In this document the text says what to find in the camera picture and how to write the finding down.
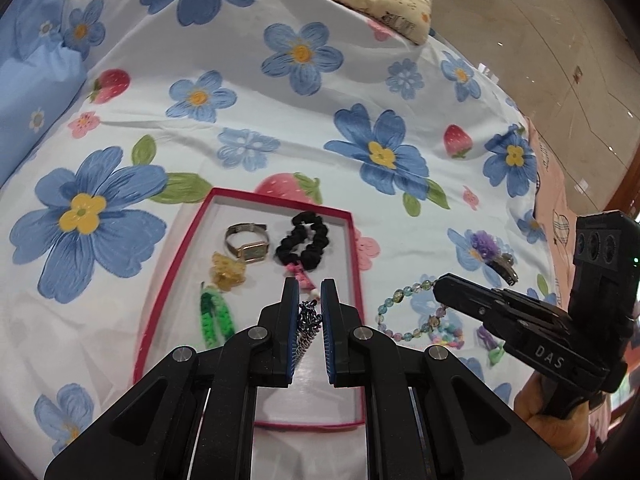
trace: black scrunchie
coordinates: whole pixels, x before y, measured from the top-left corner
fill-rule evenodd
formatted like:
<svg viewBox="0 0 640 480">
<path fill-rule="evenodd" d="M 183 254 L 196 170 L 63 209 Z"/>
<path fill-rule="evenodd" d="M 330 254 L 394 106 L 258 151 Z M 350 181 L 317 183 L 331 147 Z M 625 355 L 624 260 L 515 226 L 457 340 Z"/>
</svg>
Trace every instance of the black scrunchie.
<svg viewBox="0 0 640 480">
<path fill-rule="evenodd" d="M 284 266 L 300 262 L 303 269 L 314 270 L 320 264 L 324 248 L 329 245 L 329 238 L 326 237 L 329 229 L 322 222 L 322 217 L 313 211 L 305 211 L 295 215 L 291 219 L 291 223 L 294 226 L 293 231 L 280 241 L 280 245 L 276 249 L 276 257 Z M 298 256 L 291 251 L 306 240 L 305 224 L 310 224 L 314 237 Z"/>
</svg>

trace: blue fabric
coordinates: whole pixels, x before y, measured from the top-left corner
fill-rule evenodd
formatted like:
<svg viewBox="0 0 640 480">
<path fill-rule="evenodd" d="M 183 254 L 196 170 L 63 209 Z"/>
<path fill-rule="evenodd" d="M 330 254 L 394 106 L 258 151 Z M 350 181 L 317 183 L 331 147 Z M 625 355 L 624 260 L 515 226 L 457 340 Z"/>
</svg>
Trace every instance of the blue fabric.
<svg viewBox="0 0 640 480">
<path fill-rule="evenodd" d="M 0 186 L 64 113 L 86 79 L 62 46 L 65 0 L 13 0 L 0 18 Z"/>
</svg>

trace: tile floor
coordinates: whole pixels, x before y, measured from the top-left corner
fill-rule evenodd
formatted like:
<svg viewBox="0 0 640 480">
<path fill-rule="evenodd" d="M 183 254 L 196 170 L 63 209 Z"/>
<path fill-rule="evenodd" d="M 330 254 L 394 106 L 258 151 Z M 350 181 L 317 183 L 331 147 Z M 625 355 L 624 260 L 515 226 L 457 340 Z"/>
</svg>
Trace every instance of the tile floor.
<svg viewBox="0 0 640 480">
<path fill-rule="evenodd" d="M 640 140 L 640 62 L 604 1 L 433 0 L 433 27 L 533 120 L 569 207 L 602 210 Z"/>
</svg>

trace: white fabric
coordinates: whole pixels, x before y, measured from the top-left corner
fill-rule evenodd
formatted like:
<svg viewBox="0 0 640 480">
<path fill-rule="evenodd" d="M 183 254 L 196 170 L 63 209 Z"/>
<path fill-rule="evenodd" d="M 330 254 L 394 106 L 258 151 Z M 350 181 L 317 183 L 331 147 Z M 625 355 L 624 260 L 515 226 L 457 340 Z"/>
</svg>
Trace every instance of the white fabric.
<svg viewBox="0 0 640 480">
<path fill-rule="evenodd" d="M 67 0 L 65 19 L 72 9 L 84 9 L 90 1 Z M 256 0 L 246 8 L 223 1 L 211 22 L 188 27 L 178 23 L 176 6 L 174 2 L 149 15 L 140 0 L 104 0 L 100 21 L 106 38 L 91 48 L 88 82 L 81 99 L 52 127 L 36 159 L 2 188 L 0 430 L 39 478 L 53 458 L 54 441 L 34 418 L 36 400 L 45 395 L 55 402 L 62 386 L 80 384 L 94 402 L 95 420 L 130 387 L 140 331 L 148 314 L 143 305 L 149 303 L 149 291 L 156 290 L 162 280 L 156 269 L 166 269 L 173 257 L 172 251 L 163 248 L 175 247 L 184 236 L 184 223 L 174 225 L 174 220 L 197 207 L 151 200 L 132 206 L 167 225 L 165 236 L 155 245 L 151 258 L 142 263 L 142 270 L 131 278 L 119 278 L 96 264 L 91 282 L 76 299 L 67 304 L 47 300 L 37 289 L 47 255 L 28 264 L 14 264 L 15 247 L 9 233 L 23 215 L 44 207 L 34 194 L 41 178 L 56 168 L 76 172 L 95 150 L 120 146 L 124 152 L 121 166 L 130 166 L 133 146 L 150 135 L 158 149 L 153 164 L 166 172 L 196 172 L 214 186 L 254 190 L 265 177 L 277 173 L 302 172 L 320 178 L 324 204 L 350 210 L 362 236 L 380 245 L 380 255 L 362 273 L 366 322 L 373 327 L 384 299 L 423 274 L 453 272 L 490 286 L 481 270 L 467 271 L 460 266 L 456 247 L 447 237 L 449 228 L 461 235 L 468 229 L 485 230 L 509 244 L 520 277 L 514 290 L 536 288 L 539 274 L 547 283 L 555 282 L 546 242 L 529 243 L 516 224 L 534 206 L 535 183 L 524 196 L 510 198 L 505 180 L 493 187 L 482 174 L 485 160 L 492 155 L 483 145 L 510 125 L 524 124 L 524 118 L 506 103 L 502 90 L 477 71 L 474 79 L 481 97 L 468 96 L 459 102 L 454 82 L 441 70 L 441 62 L 447 59 L 443 52 L 451 51 L 437 40 L 420 47 L 396 36 L 379 41 L 365 17 L 330 0 Z M 313 22 L 328 27 L 327 44 L 341 51 L 344 63 L 339 70 L 322 74 L 319 92 L 301 96 L 287 77 L 261 72 L 261 63 L 273 55 L 263 33 L 273 23 L 299 31 Z M 385 83 L 388 68 L 405 58 L 417 62 L 424 80 L 414 100 L 402 99 Z M 126 92 L 101 105 L 82 100 L 92 90 L 94 79 L 111 68 L 121 68 L 131 76 Z M 222 87 L 237 94 L 236 104 L 219 109 L 215 123 L 167 117 L 165 111 L 175 104 L 168 93 L 170 86 L 180 79 L 195 81 L 210 70 L 222 74 Z M 372 124 L 388 108 L 404 119 L 403 142 L 418 148 L 427 161 L 429 178 L 442 187 L 450 209 L 423 200 L 420 216 L 413 218 L 404 209 L 401 189 L 396 186 L 392 196 L 379 192 L 361 179 L 361 162 L 323 149 L 331 140 L 345 140 L 334 125 L 334 114 L 355 104 L 364 105 Z M 74 138 L 67 123 L 89 111 L 100 116 L 101 124 L 84 137 Z M 443 145 L 450 124 L 459 125 L 473 139 L 474 147 L 463 160 L 450 158 Z M 247 128 L 275 137 L 280 147 L 266 154 L 266 168 L 247 171 L 240 165 L 225 169 L 216 156 L 222 147 L 218 134 L 224 128 Z M 479 198 L 477 210 L 463 199 L 465 186 Z M 489 387 L 511 383 L 512 400 L 530 370 L 510 356 L 489 367 L 486 350 L 474 337 L 479 323 L 460 317 L 465 344 L 457 354 L 476 357 L 482 363 Z M 405 300 L 393 307 L 385 322 L 395 332 L 410 332 L 418 327 L 418 314 Z M 428 342 L 423 336 L 407 345 L 424 348 Z M 276 444 L 284 449 L 272 452 Z M 364 456 L 362 428 L 339 434 L 260 430 L 252 478 L 365 478 Z"/>
</svg>

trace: yellow flower center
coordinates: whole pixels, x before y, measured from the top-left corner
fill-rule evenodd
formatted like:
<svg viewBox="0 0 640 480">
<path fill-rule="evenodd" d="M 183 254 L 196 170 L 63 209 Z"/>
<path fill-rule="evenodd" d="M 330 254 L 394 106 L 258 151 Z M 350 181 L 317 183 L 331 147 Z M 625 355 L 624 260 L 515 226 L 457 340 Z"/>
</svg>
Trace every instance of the yellow flower center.
<svg viewBox="0 0 640 480">
<path fill-rule="evenodd" d="M 469 254 L 471 254 L 479 262 L 484 262 L 484 260 L 482 259 L 482 256 L 480 256 L 480 253 L 475 249 L 473 248 L 469 249 Z"/>
<path fill-rule="evenodd" d="M 524 166 L 523 155 L 523 147 L 510 144 L 509 146 L 507 146 L 507 156 L 504 160 L 508 166 L 517 166 L 521 168 L 522 166 Z"/>
<path fill-rule="evenodd" d="M 202 106 L 209 100 L 209 95 L 202 90 L 196 90 L 189 95 L 189 102 L 194 106 Z"/>
<path fill-rule="evenodd" d="M 65 424 L 65 429 L 69 432 L 69 438 L 66 440 L 66 444 L 69 445 L 80 435 L 80 428 L 75 424 Z"/>
<path fill-rule="evenodd" d="M 84 23 L 80 23 L 80 25 L 78 25 L 74 29 L 74 38 L 76 38 L 76 40 L 82 40 L 82 38 L 86 36 L 88 31 L 89 27 L 87 27 Z"/>
<path fill-rule="evenodd" d="M 460 81 L 461 83 L 466 83 L 467 81 L 469 81 L 468 75 L 466 75 L 465 71 L 461 68 L 457 68 L 453 72 L 456 74 L 458 81 Z"/>
<path fill-rule="evenodd" d="M 385 166 L 390 170 L 394 170 L 396 165 L 394 164 L 396 161 L 396 154 L 390 150 L 389 148 L 383 148 L 377 143 L 375 140 L 372 140 L 369 143 L 369 158 L 379 164 L 380 166 Z"/>
<path fill-rule="evenodd" d="M 291 49 L 290 54 L 298 63 L 308 63 L 314 55 L 314 53 L 311 52 L 311 49 L 303 44 L 297 44 L 294 46 Z"/>
<path fill-rule="evenodd" d="M 78 193 L 71 201 L 71 209 L 58 220 L 58 225 L 65 233 L 78 229 L 80 234 L 91 234 L 100 225 L 98 213 L 104 211 L 105 207 L 107 201 L 103 196 Z"/>
</svg>

